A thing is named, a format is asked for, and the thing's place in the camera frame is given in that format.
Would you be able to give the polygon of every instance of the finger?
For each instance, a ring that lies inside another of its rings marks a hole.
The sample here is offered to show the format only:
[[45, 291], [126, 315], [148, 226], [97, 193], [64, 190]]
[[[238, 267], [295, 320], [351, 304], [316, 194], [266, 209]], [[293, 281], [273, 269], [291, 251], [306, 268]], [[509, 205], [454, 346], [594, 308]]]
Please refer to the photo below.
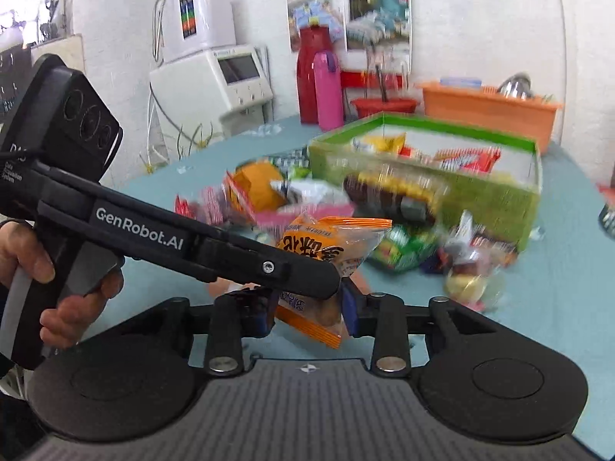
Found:
[[62, 336], [69, 341], [74, 343], [78, 342], [85, 328], [82, 328], [81, 325], [68, 324], [58, 314], [58, 311], [55, 309], [49, 309], [43, 311], [40, 318], [41, 325], [44, 328], [47, 328], [52, 334], [56, 336]]
[[41, 340], [46, 345], [49, 345], [50, 347], [61, 348], [63, 350], [72, 347], [76, 343], [58, 334], [53, 334], [47, 328], [42, 328], [40, 335]]
[[68, 324], [89, 326], [103, 313], [106, 304], [107, 298], [100, 292], [69, 296], [60, 302], [58, 314]]
[[[47, 252], [32, 229], [11, 222], [0, 229], [0, 247], [4, 259], [17, 259], [24, 270], [39, 283], [48, 283], [55, 277], [55, 269]], [[17, 265], [11, 264], [2, 272], [2, 283], [10, 284]]]
[[114, 298], [124, 288], [124, 276], [121, 270], [109, 273], [100, 285], [100, 292], [107, 300]]

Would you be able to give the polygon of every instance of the light blue tablecloth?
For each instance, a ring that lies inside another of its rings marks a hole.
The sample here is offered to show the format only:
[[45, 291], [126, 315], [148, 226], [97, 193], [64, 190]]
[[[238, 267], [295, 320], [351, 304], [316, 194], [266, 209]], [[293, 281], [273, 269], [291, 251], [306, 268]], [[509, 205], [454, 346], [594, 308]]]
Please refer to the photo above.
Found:
[[[270, 136], [243, 134], [215, 144], [156, 174], [133, 180], [122, 192], [167, 209], [175, 195], [195, 197], [250, 158], [294, 149], [319, 134], [297, 118], [279, 122], [282, 131]], [[498, 322], [574, 360], [589, 382], [589, 400], [576, 429], [578, 438], [601, 456], [615, 453], [615, 241], [598, 224], [604, 207], [600, 194], [559, 147], [543, 159], [544, 191], [537, 225], [542, 241], [531, 242], [517, 265], [506, 274], [506, 298], [491, 316]], [[426, 305], [442, 294], [442, 279], [418, 272], [391, 276], [362, 267], [373, 291], [385, 291], [406, 304]], [[211, 303], [206, 286], [181, 274], [145, 262], [127, 260], [125, 288], [109, 303], [89, 334], [103, 331], [163, 300], [182, 296], [194, 305]], [[413, 338], [414, 365], [426, 362], [422, 338]], [[263, 340], [249, 340], [247, 353], [274, 358], [370, 359], [372, 338], [343, 343], [338, 351], [279, 323]], [[205, 338], [198, 338], [191, 364], [199, 365]]]

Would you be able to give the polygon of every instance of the screw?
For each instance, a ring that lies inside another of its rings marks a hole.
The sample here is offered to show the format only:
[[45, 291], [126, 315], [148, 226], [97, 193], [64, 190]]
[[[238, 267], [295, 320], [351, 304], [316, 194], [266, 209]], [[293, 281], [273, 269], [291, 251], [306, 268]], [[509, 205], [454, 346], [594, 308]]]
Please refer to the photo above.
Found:
[[384, 372], [398, 372], [406, 368], [406, 361], [399, 357], [382, 357], [377, 360], [376, 367]]
[[209, 368], [214, 372], [235, 371], [239, 364], [233, 357], [215, 357], [209, 361]]
[[272, 274], [275, 269], [276, 266], [272, 262], [263, 263], [263, 272], [266, 274]]

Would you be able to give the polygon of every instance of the orange basket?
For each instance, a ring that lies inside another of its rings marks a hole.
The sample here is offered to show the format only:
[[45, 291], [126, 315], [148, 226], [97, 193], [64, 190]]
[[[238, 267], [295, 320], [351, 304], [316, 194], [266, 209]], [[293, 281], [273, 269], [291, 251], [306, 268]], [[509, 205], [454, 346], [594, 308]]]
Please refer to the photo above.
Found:
[[506, 98], [497, 93], [495, 86], [472, 90], [434, 81], [423, 83], [419, 88], [423, 90], [426, 116], [532, 139], [542, 154], [549, 147], [555, 115], [563, 107], [563, 104], [541, 98]]
[[388, 102], [383, 102], [382, 99], [368, 98], [355, 99], [351, 104], [357, 109], [359, 118], [367, 118], [379, 112], [400, 112], [412, 114], [418, 106], [418, 102], [414, 99], [391, 99]]

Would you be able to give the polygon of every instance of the poster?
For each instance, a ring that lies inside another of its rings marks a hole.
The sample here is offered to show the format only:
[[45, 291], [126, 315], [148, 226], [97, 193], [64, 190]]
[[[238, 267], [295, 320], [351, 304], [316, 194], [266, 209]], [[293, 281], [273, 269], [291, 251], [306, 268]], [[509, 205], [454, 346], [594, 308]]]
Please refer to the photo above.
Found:
[[411, 65], [411, 0], [287, 0], [290, 46], [298, 51], [300, 31], [317, 19], [329, 28], [342, 69], [367, 70], [367, 55], [384, 51], [399, 74]]

